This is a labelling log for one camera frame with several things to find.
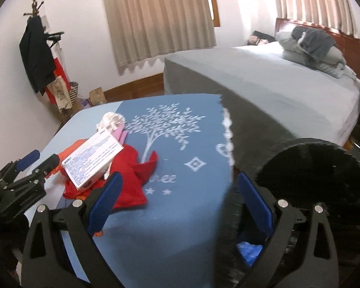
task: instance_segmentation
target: wooden headboard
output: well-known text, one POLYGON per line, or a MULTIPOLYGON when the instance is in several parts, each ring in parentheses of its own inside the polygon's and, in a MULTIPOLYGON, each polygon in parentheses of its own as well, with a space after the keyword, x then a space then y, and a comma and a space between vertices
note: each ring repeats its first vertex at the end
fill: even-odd
POLYGON ((281 30, 292 31, 296 26, 320 28, 330 34, 335 39, 339 50, 343 53, 347 65, 356 72, 357 77, 360 79, 360 39, 324 26, 283 18, 276 19, 275 33, 281 30))

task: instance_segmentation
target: blue blanket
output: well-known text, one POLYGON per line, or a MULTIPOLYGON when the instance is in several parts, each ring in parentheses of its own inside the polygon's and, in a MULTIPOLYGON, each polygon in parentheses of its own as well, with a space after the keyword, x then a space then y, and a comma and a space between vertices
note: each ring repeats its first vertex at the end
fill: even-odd
MULTIPOLYGON (((124 101, 117 112, 131 132, 126 143, 140 159, 155 150, 159 162, 144 185, 147 206, 110 215, 96 245, 127 288, 212 287, 216 231, 231 172, 222 150, 220 97, 149 97, 124 101)), ((63 237, 77 276, 87 280, 68 234, 63 237)))

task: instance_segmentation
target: white bed sheet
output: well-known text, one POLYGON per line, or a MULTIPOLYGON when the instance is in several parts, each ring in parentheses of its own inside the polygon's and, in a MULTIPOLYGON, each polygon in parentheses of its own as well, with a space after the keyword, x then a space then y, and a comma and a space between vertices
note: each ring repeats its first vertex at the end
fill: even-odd
POLYGON ((293 138, 343 146, 360 110, 360 80, 336 79, 285 60, 278 42, 173 54, 166 59, 164 86, 167 94, 222 95, 241 169, 254 167, 271 146, 293 138))

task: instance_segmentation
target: folded gray blanket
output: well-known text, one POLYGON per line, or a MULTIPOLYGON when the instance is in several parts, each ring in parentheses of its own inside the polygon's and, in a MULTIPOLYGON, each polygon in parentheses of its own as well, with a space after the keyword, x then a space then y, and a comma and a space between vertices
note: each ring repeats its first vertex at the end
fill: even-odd
POLYGON ((327 64, 325 62, 315 61, 310 61, 309 63, 307 63, 303 54, 288 50, 283 51, 282 57, 291 62, 295 62, 297 64, 325 72, 326 74, 336 79, 340 79, 343 75, 350 77, 352 80, 356 80, 357 78, 356 73, 349 66, 342 63, 327 64))
MULTIPOLYGON (((292 32, 283 30, 279 31, 278 33, 276 33, 276 40, 279 42, 279 44, 284 50, 294 51, 301 54, 305 53, 302 49, 299 48, 298 42, 292 37, 292 32)), ((306 53, 304 56, 304 60, 307 62, 307 64, 309 64, 311 60, 314 61, 314 59, 306 53)), ((330 48, 329 52, 327 53, 327 55, 325 55, 322 61, 330 65, 336 65, 337 63, 342 63, 343 65, 347 64, 342 52, 335 46, 330 48)))
POLYGON ((337 46, 336 41, 322 29, 295 27, 292 38, 299 40, 305 32, 304 39, 299 43, 300 48, 316 62, 323 60, 331 47, 337 46))

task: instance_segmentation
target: hanger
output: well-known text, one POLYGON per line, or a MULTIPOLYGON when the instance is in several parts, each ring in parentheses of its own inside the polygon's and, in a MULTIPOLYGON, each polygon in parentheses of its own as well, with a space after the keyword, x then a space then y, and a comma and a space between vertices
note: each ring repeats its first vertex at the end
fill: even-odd
POLYGON ((63 31, 55 32, 55 33, 45 33, 45 37, 47 40, 52 41, 52 45, 49 47, 50 49, 61 40, 61 35, 64 34, 63 31))

